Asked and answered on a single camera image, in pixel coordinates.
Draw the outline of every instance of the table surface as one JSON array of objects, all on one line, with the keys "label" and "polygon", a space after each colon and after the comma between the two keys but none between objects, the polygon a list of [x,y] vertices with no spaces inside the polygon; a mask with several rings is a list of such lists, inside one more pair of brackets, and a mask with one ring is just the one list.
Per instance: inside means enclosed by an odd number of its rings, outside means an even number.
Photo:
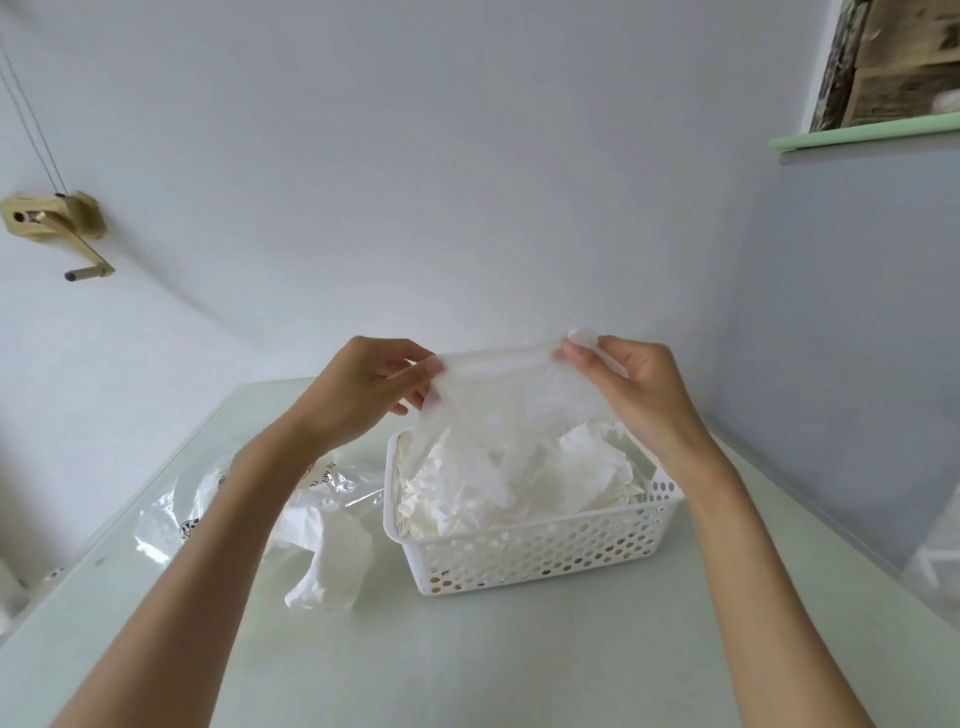
[{"label": "table surface", "polygon": [[[5,725],[47,725],[156,580],[160,566],[134,549],[140,509],[252,437],[306,383],[236,390],[34,609],[0,648]],[[382,463],[401,424],[389,416],[353,455]],[[876,724],[960,725],[960,633],[728,454]],[[258,577],[215,726],[740,725],[685,507],[650,559],[433,598],[379,521],[365,520],[376,556],[350,614],[292,612],[282,597],[299,575]]]}]

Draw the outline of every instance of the forearm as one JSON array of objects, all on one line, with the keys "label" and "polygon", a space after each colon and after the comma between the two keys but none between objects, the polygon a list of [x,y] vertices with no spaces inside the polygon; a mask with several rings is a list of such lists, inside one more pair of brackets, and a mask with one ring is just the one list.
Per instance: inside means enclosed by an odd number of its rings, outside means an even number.
[{"label": "forearm", "polygon": [[190,540],[54,726],[206,726],[267,538],[322,449],[287,418],[237,454]]},{"label": "forearm", "polygon": [[681,486],[690,496],[746,728],[873,726],[817,633],[730,462],[713,453],[685,479]]}]

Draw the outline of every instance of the cord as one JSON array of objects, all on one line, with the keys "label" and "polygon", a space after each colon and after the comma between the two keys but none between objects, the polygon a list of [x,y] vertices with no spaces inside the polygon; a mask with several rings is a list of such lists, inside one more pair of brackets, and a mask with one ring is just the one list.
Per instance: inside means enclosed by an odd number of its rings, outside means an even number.
[{"label": "cord", "polygon": [[[40,120],[36,118],[34,107],[31,105],[30,99],[27,98],[27,94],[23,90],[23,85],[20,83],[20,78],[16,75],[16,71],[13,69],[13,61],[10,58],[10,54],[7,52],[7,41],[4,39],[2,33],[0,33],[0,54],[3,55],[4,60],[7,62],[7,67],[9,68],[11,78],[13,79],[13,85],[16,86],[16,90],[19,91],[20,98],[23,100],[24,106],[27,108],[31,118],[34,120],[36,133],[40,137],[40,142],[43,144],[43,148],[47,151],[47,156],[50,158],[50,163],[53,165],[54,172],[57,174],[57,179],[60,180],[62,192],[64,195],[66,195],[68,194],[66,182],[63,181],[63,175],[60,173],[60,168],[57,166],[57,161],[54,159],[54,154],[50,151],[50,145],[47,143],[47,137],[44,135],[43,128],[40,126]],[[7,73],[4,71],[2,65],[0,65],[0,79],[3,80],[3,85],[6,88],[7,93],[10,95],[13,105],[16,107],[16,113],[20,117],[20,124],[23,125],[23,131],[27,133],[27,138],[30,139],[30,145],[34,148],[34,152],[36,152],[36,158],[39,159],[40,164],[43,165],[43,171],[46,172],[47,179],[54,188],[54,192],[60,193],[60,190],[57,189],[57,183],[54,182],[54,176],[51,174],[50,168],[47,166],[47,162],[40,153],[40,149],[34,140],[34,135],[30,131],[30,125],[27,123],[26,115],[23,113],[23,109],[20,107],[20,103],[17,101],[16,94],[13,93],[10,81],[7,79]]]}]

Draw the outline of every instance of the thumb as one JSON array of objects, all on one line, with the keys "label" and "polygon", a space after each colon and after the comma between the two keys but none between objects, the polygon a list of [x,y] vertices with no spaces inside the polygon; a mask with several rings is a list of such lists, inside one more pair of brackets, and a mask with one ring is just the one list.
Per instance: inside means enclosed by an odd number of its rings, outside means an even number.
[{"label": "thumb", "polygon": [[624,393],[626,387],[630,386],[625,378],[608,367],[596,352],[587,347],[574,344],[572,341],[564,341],[560,345],[560,351],[564,359],[586,375],[611,403]]},{"label": "thumb", "polygon": [[437,356],[430,356],[423,361],[407,367],[386,379],[385,389],[394,400],[402,400],[415,389],[420,389],[434,376],[444,370],[444,365]]}]

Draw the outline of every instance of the perforated basket side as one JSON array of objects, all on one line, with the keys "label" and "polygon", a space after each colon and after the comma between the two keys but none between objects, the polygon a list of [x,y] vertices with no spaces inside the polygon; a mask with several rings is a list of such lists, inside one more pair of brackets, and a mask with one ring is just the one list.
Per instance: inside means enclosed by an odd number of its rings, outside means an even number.
[{"label": "perforated basket side", "polygon": [[684,499],[679,486],[657,467],[646,502],[468,536],[414,541],[395,508],[402,434],[388,448],[384,529],[403,544],[411,573],[425,595],[533,581],[651,556]]}]

